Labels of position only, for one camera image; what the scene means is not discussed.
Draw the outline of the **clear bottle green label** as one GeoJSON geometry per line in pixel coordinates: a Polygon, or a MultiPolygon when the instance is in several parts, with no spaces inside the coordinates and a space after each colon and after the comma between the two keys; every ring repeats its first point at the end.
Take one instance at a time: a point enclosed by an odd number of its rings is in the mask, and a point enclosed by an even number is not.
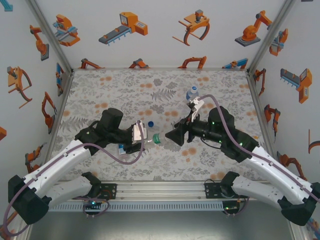
{"type": "Polygon", "coordinates": [[[163,139],[163,135],[165,135],[164,132],[152,133],[144,142],[144,149],[147,150],[164,144],[166,141],[163,139]]]}

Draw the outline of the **clear bottle dark blue label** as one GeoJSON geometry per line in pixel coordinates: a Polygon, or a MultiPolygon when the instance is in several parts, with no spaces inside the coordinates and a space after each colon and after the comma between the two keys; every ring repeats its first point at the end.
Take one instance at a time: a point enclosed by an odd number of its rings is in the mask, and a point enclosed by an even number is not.
{"type": "Polygon", "coordinates": [[[191,92],[191,88],[186,92],[186,100],[187,100],[188,102],[192,101],[194,98],[196,98],[196,97],[199,96],[198,89],[197,89],[197,92],[192,93],[192,92],[191,92]]]}

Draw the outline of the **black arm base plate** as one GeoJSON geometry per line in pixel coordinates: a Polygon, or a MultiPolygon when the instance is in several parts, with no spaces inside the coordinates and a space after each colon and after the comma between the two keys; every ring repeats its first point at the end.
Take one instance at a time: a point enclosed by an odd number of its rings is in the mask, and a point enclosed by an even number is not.
{"type": "Polygon", "coordinates": [[[102,200],[115,200],[117,195],[116,183],[102,183],[98,198],[102,200]]]}
{"type": "Polygon", "coordinates": [[[220,183],[216,182],[205,182],[205,197],[206,199],[222,199],[222,192],[220,183]]]}

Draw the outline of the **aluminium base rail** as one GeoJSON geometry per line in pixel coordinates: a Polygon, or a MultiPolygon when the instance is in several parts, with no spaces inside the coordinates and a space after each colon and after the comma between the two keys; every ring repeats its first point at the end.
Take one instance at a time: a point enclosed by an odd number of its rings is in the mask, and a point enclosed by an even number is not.
{"type": "MultiPolygon", "coordinates": [[[[116,198],[109,201],[206,201],[203,181],[118,181],[116,198]]],[[[84,177],[54,185],[45,194],[57,204],[76,197],[96,198],[101,184],[93,185],[84,177]]]]}

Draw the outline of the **aluminium table edge rail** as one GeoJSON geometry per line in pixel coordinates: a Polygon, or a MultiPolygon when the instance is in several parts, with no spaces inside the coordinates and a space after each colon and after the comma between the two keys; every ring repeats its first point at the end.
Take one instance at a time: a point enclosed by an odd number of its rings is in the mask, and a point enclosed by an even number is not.
{"type": "Polygon", "coordinates": [[[253,77],[249,74],[248,71],[246,71],[246,77],[247,77],[247,82],[249,85],[251,97],[253,100],[253,104],[254,104],[254,107],[256,110],[261,133],[263,136],[264,146],[266,147],[267,152],[271,156],[274,157],[275,156],[274,144],[272,143],[271,138],[270,138],[270,134],[268,131],[268,126],[267,126],[267,121],[266,121],[265,115],[264,115],[264,109],[263,109],[263,106],[262,106],[261,101],[259,99],[259,95],[258,95],[258,91],[256,89],[255,81],[254,81],[253,77]]]}
{"type": "Polygon", "coordinates": [[[66,103],[67,103],[67,100],[68,100],[68,97],[69,97],[69,92],[70,92],[70,89],[71,89],[71,85],[72,85],[72,82],[73,82],[73,79],[74,79],[74,73],[75,72],[73,71],[71,73],[71,75],[67,78],[67,82],[66,82],[65,89],[64,89],[64,92],[63,92],[63,98],[62,98],[61,106],[59,108],[59,111],[58,111],[58,114],[57,114],[57,117],[56,117],[56,121],[54,123],[52,137],[51,137],[50,143],[48,145],[47,154],[48,154],[49,157],[51,156],[51,154],[53,152],[53,149],[54,149],[56,137],[57,137],[57,134],[58,134],[58,131],[59,131],[59,128],[60,128],[60,124],[61,124],[61,120],[62,120],[62,117],[63,117],[63,112],[65,110],[65,106],[66,106],[66,103]]]}

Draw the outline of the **aluminium frame post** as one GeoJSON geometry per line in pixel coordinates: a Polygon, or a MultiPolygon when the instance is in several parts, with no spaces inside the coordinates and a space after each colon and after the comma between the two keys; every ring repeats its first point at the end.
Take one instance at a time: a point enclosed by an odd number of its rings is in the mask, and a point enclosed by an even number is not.
{"type": "Polygon", "coordinates": [[[289,15],[292,8],[295,6],[298,0],[285,0],[282,4],[281,8],[279,9],[274,21],[271,24],[270,29],[268,30],[265,38],[262,41],[261,46],[259,47],[257,53],[255,54],[249,68],[248,68],[248,75],[252,76],[257,69],[260,61],[263,59],[265,53],[269,49],[272,41],[276,37],[276,34],[279,32],[280,27],[282,26],[283,22],[286,20],[287,16],[289,15]]]}
{"type": "Polygon", "coordinates": [[[42,32],[47,37],[48,42],[57,55],[57,58],[60,60],[62,67],[64,67],[64,70],[66,70],[66,72],[71,76],[73,74],[73,68],[71,67],[62,48],[60,47],[60,44],[56,39],[55,34],[52,31],[49,22],[47,21],[46,16],[41,10],[38,2],[36,0],[25,0],[25,2],[28,5],[28,8],[32,12],[33,16],[35,17],[36,21],[38,22],[42,32]]]}

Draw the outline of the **aluminium frame leg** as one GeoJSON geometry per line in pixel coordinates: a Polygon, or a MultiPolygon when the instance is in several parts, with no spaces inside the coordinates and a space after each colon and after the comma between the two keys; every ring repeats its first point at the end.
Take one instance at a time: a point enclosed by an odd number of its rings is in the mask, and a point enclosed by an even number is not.
{"type": "Polygon", "coordinates": [[[308,230],[305,226],[299,226],[288,221],[288,228],[292,240],[309,240],[308,230]]]}
{"type": "MultiPolygon", "coordinates": [[[[21,220],[18,223],[17,232],[23,230],[23,228],[26,226],[27,226],[27,224],[23,220],[21,220]]],[[[28,228],[26,228],[21,234],[13,237],[13,240],[30,240],[30,235],[31,235],[32,229],[33,229],[33,226],[29,225],[28,228]]]]}

